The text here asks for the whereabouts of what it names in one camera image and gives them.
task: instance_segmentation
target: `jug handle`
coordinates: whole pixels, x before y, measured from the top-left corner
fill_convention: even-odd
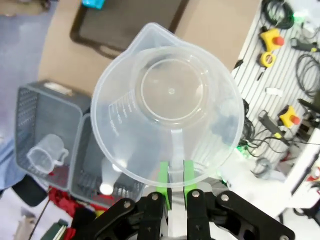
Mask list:
[[[62,166],[65,162],[65,158],[69,155],[69,151],[67,149],[62,150],[62,154],[59,160],[55,160],[54,163],[58,166]]]

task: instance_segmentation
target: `plastic container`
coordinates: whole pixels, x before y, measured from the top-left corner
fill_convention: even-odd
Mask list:
[[[66,191],[70,162],[82,116],[90,109],[91,98],[51,81],[40,81],[18,89],[15,115],[15,160],[29,174]],[[27,153],[48,134],[57,135],[69,151],[63,165],[50,174],[37,170]]]
[[[54,134],[45,136],[26,154],[30,163],[38,171],[49,174],[55,166],[62,166],[69,151],[64,148],[64,142]]]
[[[91,118],[117,168],[148,185],[182,187],[228,158],[242,134],[244,107],[216,57],[149,23],[101,75]],[[185,160],[193,161],[190,179],[183,176]],[[168,183],[158,181],[162,161],[169,162]]]
[[[93,134],[90,114],[86,114],[81,121],[76,146],[69,185],[73,196],[105,208],[111,207],[121,198],[139,199],[144,185],[119,172],[106,159]],[[110,195],[102,194],[103,183],[107,185],[108,191],[112,191]]]

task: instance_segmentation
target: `floor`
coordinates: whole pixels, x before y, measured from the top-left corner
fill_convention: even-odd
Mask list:
[[[0,16],[0,144],[13,137],[17,89],[36,81],[45,37],[57,3],[48,13],[38,16]],[[37,207],[27,206],[11,189],[0,199],[0,240],[12,240],[26,209],[38,217],[47,199]],[[32,240],[39,240],[60,218],[71,221],[69,215],[52,202],[44,212]]]
[[[38,65],[56,6],[53,2],[48,13],[37,16],[0,16],[0,143],[13,135],[18,86],[38,79]]]

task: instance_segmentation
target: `blue object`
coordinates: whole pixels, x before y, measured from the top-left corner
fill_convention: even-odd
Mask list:
[[[15,185],[26,175],[16,164],[14,149],[13,137],[0,145],[0,190]]]
[[[82,4],[88,8],[102,9],[105,0],[82,0]]]

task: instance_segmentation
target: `small measuring cup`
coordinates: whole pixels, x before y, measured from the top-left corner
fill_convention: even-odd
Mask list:
[[[55,134],[48,134],[29,150],[26,157],[38,171],[49,174],[55,166],[62,166],[68,155],[62,139]]]

